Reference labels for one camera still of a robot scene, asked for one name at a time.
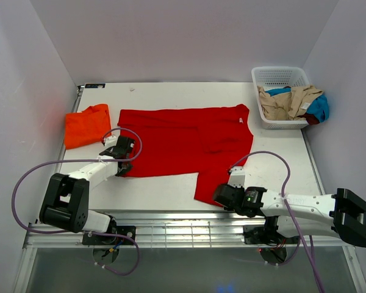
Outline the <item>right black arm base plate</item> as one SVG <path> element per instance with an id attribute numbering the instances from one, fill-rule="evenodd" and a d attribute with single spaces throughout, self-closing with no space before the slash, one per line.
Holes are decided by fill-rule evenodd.
<path id="1" fill-rule="evenodd" d="M 297 244 L 298 236 L 285 237 L 278 232 L 267 231 L 264 226 L 243 226 L 243 237 L 245 244 L 280 246 L 281 244 Z"/>

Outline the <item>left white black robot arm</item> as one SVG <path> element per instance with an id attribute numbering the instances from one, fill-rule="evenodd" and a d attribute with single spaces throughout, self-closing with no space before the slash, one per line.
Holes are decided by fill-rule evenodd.
<path id="1" fill-rule="evenodd" d="M 96 232 L 104 244 L 117 238 L 117 229 L 111 225 L 112 218 L 89 209 L 90 192 L 113 176 L 123 176 L 131 170 L 127 162 L 135 147 L 129 137 L 108 139 L 109 147 L 99 153 L 92 162 L 69 174 L 51 176 L 40 209 L 40 221 L 72 233 Z"/>

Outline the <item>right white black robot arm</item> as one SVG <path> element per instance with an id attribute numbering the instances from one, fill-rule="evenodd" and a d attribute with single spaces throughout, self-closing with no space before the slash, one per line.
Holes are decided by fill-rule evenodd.
<path id="1" fill-rule="evenodd" d="M 263 187 L 221 184 L 213 200 L 238 215 L 265 217 L 263 234 L 270 242 L 302 234 L 336 237 L 366 248 L 366 201 L 349 189 L 328 195 L 282 196 Z"/>

